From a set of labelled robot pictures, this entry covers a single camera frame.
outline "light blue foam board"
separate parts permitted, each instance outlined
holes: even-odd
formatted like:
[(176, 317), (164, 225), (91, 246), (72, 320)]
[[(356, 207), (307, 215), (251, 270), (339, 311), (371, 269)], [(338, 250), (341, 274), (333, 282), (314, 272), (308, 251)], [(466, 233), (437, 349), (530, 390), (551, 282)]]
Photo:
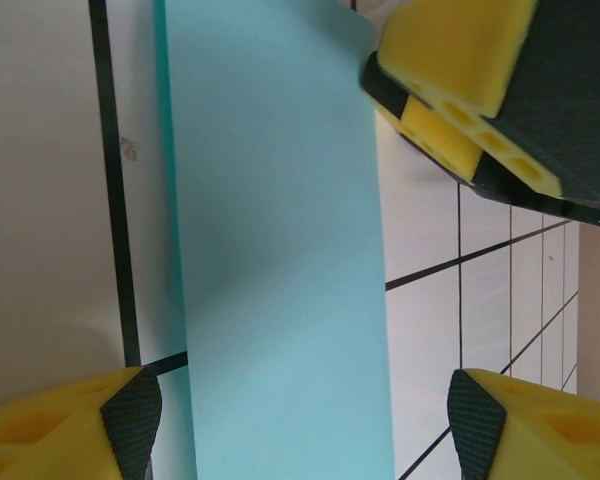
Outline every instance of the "light blue foam board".
[(198, 479), (391, 479), (373, 27), (164, 1)]

